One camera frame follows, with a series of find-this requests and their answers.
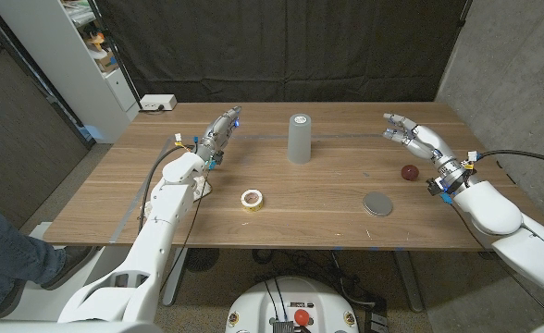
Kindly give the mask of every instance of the red button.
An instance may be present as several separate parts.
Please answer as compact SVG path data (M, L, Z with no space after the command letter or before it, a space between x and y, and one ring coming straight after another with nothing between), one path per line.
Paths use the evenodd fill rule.
M307 326L309 323L309 314L305 310L299 309L294 313L294 321L300 326Z

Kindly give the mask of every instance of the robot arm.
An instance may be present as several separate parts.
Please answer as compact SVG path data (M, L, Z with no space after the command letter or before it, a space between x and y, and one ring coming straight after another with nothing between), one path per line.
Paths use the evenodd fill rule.
M163 168L151 192L153 209L124 262L106 276L78 290L59 323L101 319L152 322L176 225L192 207L194 176L222 161L223 148L239 126L236 106L208 126L196 153L185 153Z
M400 129L387 129L384 137L400 142L414 155L430 160L440 176L428 181L435 195L453 196L453 201L472 217L476 228L493 236L494 251L506 264L544 289L544 227L521 213L488 181L465 169L451 148L431 129L402 116L385 114Z

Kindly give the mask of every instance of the wooden table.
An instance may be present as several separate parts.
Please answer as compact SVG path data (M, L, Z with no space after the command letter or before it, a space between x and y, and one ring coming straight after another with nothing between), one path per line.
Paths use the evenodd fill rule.
M383 113L396 113L429 126L461 158L469 150L485 151L447 105L435 103L178 104L173 112L138 115L44 238L54 244L132 244L141 206L132 202L167 139L181 132L192 144L191 137L202 136L211 121L234 105L242 106L241 125L225 149L223 164L210 172L214 189L203 198L189 247L481 249L451 207L428 193L424 180L438 175L433 166L381 137L389 126ZM311 161L305 165L286 157L289 118L296 113L313 120ZM420 169L418 181L402 179L400 170L408 164ZM544 216L494 157L480 161L477 170L544 224ZM248 189L264 194L262 210L243 211L240 198ZM362 200L370 191L390 197L394 208L389 216L364 210ZM189 212L178 225L174 245L184 242L193 215ZM118 226L123 226L119 233Z

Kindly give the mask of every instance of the masking tape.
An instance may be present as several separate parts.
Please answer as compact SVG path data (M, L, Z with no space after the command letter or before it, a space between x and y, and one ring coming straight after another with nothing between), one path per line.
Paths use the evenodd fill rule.
M258 190L247 190L241 196L241 204L243 204L243 209L248 212L259 211L264 205L264 196Z

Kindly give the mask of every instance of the robot finger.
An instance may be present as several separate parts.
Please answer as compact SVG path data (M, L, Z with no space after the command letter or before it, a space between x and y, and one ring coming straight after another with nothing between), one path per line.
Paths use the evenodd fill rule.
M383 117L388 120L389 123L399 126L405 130L413 130L416 127L416 123L412 120L395 114L383 114Z

